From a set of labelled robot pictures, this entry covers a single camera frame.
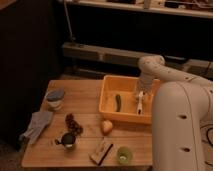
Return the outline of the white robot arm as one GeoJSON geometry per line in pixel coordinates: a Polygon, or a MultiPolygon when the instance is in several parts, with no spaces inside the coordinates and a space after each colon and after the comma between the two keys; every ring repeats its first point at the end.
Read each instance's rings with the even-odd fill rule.
{"type": "Polygon", "coordinates": [[[149,93],[162,82],[152,102],[153,171],[206,171],[200,122],[213,120],[213,81],[165,65],[159,55],[139,59],[138,88],[149,93]]]}

